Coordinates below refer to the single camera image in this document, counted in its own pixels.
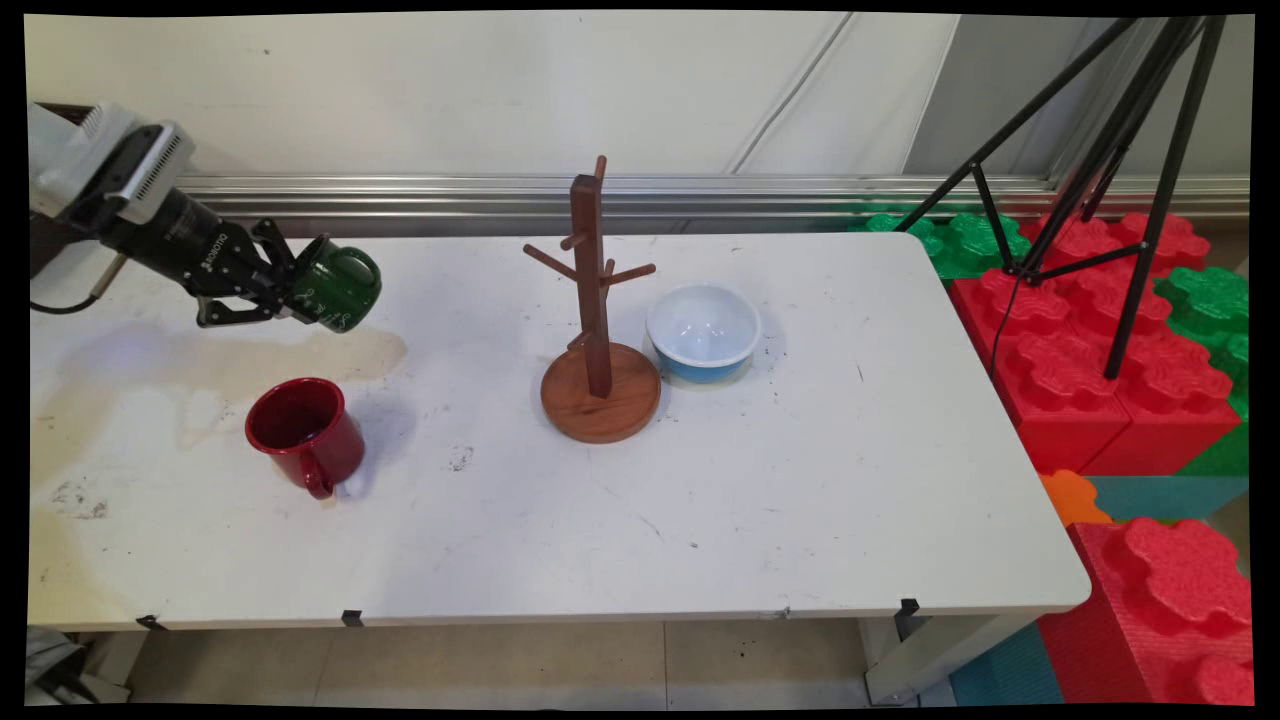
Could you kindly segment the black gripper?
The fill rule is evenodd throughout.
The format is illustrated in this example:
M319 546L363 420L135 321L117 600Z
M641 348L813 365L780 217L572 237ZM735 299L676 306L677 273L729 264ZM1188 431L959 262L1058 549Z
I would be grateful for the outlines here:
M332 295L332 273L325 265L332 251L328 233L293 252L274 220L261 219L248 232L179 190L166 193L150 222L114 220L104 231L102 243L196 296L196 324L201 328L275 319L311 325L314 319L283 304L250 300L244 307L233 307L220 299L268 300L285 291L297 297Z

